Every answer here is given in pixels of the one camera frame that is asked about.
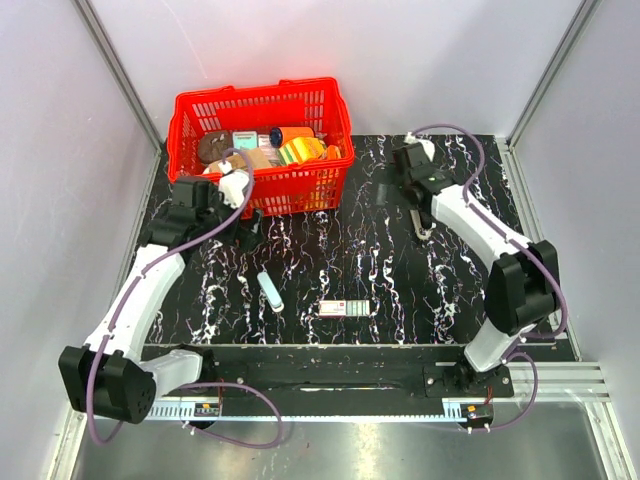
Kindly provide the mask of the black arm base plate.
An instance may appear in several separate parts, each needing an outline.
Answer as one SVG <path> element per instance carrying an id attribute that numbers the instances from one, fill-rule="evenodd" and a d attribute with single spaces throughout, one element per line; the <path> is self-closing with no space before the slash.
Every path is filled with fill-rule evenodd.
<path id="1" fill-rule="evenodd" d="M 509 369 L 473 373 L 461 366 L 459 346 L 271 345 L 197 346 L 211 356 L 197 383 L 249 385 L 277 390 L 402 392 L 419 398 L 514 396 Z"/>

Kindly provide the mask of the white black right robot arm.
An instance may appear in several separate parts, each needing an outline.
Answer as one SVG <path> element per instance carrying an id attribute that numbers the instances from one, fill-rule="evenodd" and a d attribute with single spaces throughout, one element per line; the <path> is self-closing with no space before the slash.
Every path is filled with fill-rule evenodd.
<path id="1" fill-rule="evenodd" d="M 476 396 L 489 386 L 489 371 L 506 361 L 518 340 L 554 312 L 567 313 L 558 255 L 550 242 L 534 242 L 507 227 L 451 174 L 438 169 L 432 155 L 420 143 L 402 146 L 393 151 L 388 176 L 418 238 L 426 239 L 440 223 L 488 270 L 485 321 L 454 373 L 458 390 Z"/>

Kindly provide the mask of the grey metal stapler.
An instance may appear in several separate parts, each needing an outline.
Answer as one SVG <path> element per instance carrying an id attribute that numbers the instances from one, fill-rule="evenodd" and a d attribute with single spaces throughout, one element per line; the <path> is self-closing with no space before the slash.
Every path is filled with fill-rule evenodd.
<path id="1" fill-rule="evenodd" d="M 435 227 L 432 214 L 422 209 L 410 209 L 409 214 L 416 237 L 421 241 L 429 240 Z"/>

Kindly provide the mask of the light blue stapler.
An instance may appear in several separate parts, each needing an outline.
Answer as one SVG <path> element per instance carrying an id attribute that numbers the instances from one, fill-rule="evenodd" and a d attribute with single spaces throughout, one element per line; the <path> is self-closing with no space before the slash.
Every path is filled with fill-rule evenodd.
<path id="1" fill-rule="evenodd" d="M 260 272 L 257 275 L 257 280 L 271 309 L 275 313 L 281 312 L 284 309 L 284 303 L 269 274 L 265 271 Z"/>

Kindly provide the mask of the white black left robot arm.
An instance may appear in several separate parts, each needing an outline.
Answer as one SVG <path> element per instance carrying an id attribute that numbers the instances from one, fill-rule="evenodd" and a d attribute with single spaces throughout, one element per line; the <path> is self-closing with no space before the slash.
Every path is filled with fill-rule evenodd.
<path id="1" fill-rule="evenodd" d="M 217 183 L 203 177 L 176 181 L 170 202 L 142 232 L 132 269 L 107 314 L 82 346 L 67 346 L 59 357 L 74 410 L 138 424 L 156 399 L 183 385 L 199 396 L 214 389 L 211 355 L 177 347 L 145 361 L 142 350 L 165 297 L 203 236 L 246 250 L 259 243 L 261 211 L 241 218 L 250 188 L 249 175 L 240 170 Z"/>

